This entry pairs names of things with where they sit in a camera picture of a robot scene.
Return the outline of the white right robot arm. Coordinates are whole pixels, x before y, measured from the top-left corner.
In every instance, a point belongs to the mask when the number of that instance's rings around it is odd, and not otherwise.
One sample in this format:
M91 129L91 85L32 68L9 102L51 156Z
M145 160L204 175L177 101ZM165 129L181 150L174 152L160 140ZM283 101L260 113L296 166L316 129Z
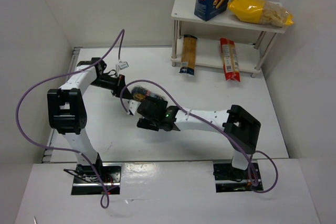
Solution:
M232 167L236 169L247 170L256 152L261 123L239 105L222 111L188 110L146 98L131 111L141 117L137 127L142 129L223 133L234 148Z

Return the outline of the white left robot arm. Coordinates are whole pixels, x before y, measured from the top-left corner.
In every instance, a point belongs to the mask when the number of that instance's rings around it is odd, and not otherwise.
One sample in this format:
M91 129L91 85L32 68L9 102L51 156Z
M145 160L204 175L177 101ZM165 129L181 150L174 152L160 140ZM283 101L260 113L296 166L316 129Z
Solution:
M51 128L68 141L71 148L77 150L78 176L94 175L93 167L99 176L104 176L104 169L99 153L93 148L86 132L87 112L82 95L92 85L110 90L117 98L133 99L125 87L125 76L105 73L107 64L100 58L81 61L75 68L75 74L58 89L47 92L48 119Z

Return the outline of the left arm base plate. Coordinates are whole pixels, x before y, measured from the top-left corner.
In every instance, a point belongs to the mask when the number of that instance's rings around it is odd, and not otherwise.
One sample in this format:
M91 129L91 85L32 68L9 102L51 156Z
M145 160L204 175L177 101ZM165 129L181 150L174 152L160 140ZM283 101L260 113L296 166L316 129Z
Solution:
M100 168L101 180L107 188L109 195L120 193L121 163L103 163ZM102 195L104 190L90 166L76 166L76 169L69 169L67 172L73 176L71 195Z

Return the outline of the tricolor fusilli pasta bag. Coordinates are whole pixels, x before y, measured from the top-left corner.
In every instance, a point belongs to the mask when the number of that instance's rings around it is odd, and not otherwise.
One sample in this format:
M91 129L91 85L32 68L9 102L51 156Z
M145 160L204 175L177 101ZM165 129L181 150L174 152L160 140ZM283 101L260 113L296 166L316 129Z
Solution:
M159 100L165 100L165 97L159 94L156 94L142 86L133 87L131 90L131 94L134 100L140 101L140 102L143 101L146 97L152 97L152 98L159 99Z

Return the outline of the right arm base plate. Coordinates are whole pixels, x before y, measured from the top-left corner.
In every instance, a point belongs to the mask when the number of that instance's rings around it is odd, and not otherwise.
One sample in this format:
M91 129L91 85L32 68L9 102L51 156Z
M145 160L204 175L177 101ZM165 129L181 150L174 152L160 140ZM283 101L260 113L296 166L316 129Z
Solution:
M263 191L258 163L253 163L258 174L258 186L253 187L247 170L232 167L230 162L213 163L213 176L217 193L233 193L244 191Z

